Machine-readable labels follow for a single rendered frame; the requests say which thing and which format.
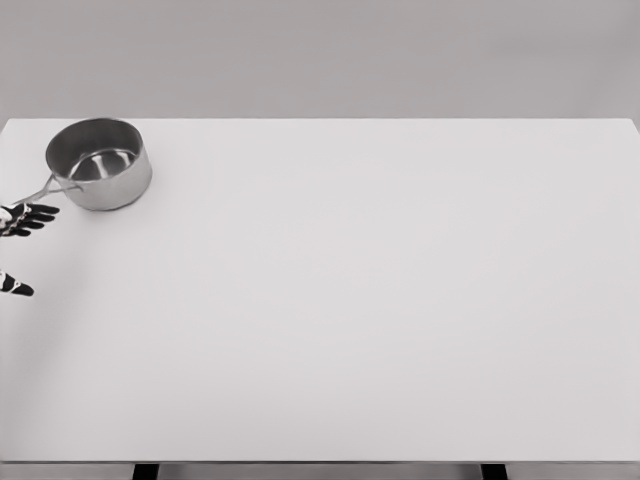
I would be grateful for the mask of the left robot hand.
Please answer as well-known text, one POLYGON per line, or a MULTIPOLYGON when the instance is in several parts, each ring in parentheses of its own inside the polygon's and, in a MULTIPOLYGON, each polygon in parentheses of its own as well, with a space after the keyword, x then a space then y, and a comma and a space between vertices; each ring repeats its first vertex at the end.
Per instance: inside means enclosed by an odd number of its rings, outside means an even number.
MULTIPOLYGON (((40 203, 0 205, 0 238, 28 237, 55 220, 60 209, 40 203)), ((0 292, 32 297, 34 289, 0 269, 0 292)))

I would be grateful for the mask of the steel pot with long handle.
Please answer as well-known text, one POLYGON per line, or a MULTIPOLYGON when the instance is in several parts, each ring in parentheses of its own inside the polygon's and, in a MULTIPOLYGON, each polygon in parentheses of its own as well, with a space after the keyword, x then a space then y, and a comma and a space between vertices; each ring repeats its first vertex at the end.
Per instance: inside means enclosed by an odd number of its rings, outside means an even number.
POLYGON ((84 119, 66 126, 49 142, 45 160, 50 171, 47 181, 23 203, 62 192, 86 210, 117 210, 137 201, 153 176, 141 133, 115 118, 84 119))

